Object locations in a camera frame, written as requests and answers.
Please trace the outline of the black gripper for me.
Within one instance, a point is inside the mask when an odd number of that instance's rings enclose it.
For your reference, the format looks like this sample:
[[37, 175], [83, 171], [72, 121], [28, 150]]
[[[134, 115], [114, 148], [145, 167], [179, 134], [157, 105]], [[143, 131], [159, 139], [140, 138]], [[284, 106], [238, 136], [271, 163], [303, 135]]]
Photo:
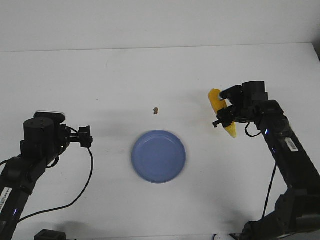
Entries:
[[216, 114], [217, 121], [213, 123], [215, 128], [219, 124], [227, 127], [230, 123], [250, 123], [253, 121], [252, 111], [252, 91], [240, 85], [232, 86], [223, 90], [219, 94], [220, 100], [225, 100], [227, 108], [219, 110]]
[[80, 143], [81, 148], [91, 148], [93, 143], [91, 126], [79, 127], [79, 130], [76, 131], [66, 124], [62, 124], [59, 127], [59, 139], [66, 147], [68, 147], [70, 143]]

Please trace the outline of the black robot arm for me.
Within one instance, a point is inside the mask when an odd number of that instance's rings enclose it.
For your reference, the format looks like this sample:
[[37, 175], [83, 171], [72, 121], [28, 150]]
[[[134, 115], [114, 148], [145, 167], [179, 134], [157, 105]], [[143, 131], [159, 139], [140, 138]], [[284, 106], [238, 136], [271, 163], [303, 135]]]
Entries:
[[280, 240], [320, 228], [320, 175], [291, 128], [279, 103], [268, 98], [263, 81], [249, 81], [208, 94], [216, 114], [214, 127], [222, 125], [236, 136], [236, 123], [254, 123], [274, 158], [287, 190], [275, 209], [258, 221], [244, 225], [241, 240]]
[[91, 127], [75, 130], [67, 126], [62, 112], [36, 111], [23, 123], [24, 139], [20, 155], [1, 163], [0, 238], [12, 239], [38, 179], [60, 160], [70, 143], [89, 150], [93, 143]]

